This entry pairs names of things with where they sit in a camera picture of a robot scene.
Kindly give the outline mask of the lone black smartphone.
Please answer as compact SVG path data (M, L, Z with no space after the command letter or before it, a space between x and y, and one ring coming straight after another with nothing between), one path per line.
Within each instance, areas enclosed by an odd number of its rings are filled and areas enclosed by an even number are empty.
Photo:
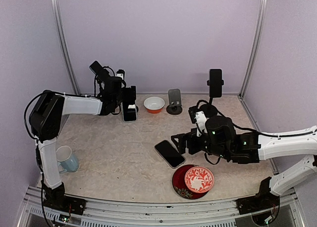
M89 68L101 81L105 81L110 77L109 72L98 61L94 61Z

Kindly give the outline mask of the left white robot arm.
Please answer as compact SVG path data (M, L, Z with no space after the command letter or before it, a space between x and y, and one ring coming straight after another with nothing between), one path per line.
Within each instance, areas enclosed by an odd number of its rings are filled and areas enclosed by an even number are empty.
M108 79L108 84L97 96L44 90L34 98L37 102L29 115L29 124L38 147L44 183L48 188L57 189L62 185L55 151L66 116L106 116L115 113L116 109L122 111L124 102L136 101L136 86L128 87L120 76Z

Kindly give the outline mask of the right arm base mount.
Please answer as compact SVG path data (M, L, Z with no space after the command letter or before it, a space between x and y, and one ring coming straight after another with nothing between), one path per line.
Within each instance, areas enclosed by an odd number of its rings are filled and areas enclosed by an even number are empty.
M270 192L269 183L272 177L267 177L260 183L260 188L254 196L239 198L236 200L240 215L262 211L280 205L280 197Z

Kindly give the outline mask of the black pole phone stand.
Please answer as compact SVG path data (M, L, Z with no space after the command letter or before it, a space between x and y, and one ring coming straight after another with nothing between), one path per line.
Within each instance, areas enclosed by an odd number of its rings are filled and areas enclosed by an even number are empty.
M95 74L94 83L98 83L99 85L99 93L97 95L96 90L94 90L94 96L101 97L104 91L103 85L110 78L108 66L102 66L98 61L94 61L89 68Z
M224 81L222 79L222 70L220 68L209 70L209 79L207 81L209 87L209 101L200 106L200 110L204 112L207 118L217 115L217 109L212 104L214 98L222 96L222 86Z

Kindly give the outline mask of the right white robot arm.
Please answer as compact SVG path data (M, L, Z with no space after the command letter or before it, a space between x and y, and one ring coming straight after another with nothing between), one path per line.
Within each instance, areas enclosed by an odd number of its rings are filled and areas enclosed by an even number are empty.
M229 117L216 115L210 118L199 115L196 127L188 133L173 135L171 141L180 154L193 155L203 151L206 156L237 164L259 163L284 156L305 155L305 157L286 171L261 181L259 192L253 198L258 209L264 209L274 196L303 182L317 171L317 128L282 132L261 133L251 128L240 127Z

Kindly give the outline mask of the blue smartphone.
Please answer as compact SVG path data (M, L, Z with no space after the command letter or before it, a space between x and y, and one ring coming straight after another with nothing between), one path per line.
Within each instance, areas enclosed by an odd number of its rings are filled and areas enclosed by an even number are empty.
M135 104L122 103L122 113L124 122L137 120L137 106Z

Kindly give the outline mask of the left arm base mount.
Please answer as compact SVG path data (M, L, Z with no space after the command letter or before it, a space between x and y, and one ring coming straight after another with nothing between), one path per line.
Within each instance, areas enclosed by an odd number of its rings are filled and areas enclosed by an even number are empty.
M86 200L65 195L65 187L63 182L54 189L49 188L46 184L43 184L42 187L45 192L45 207L70 214L83 215L84 209L86 207Z

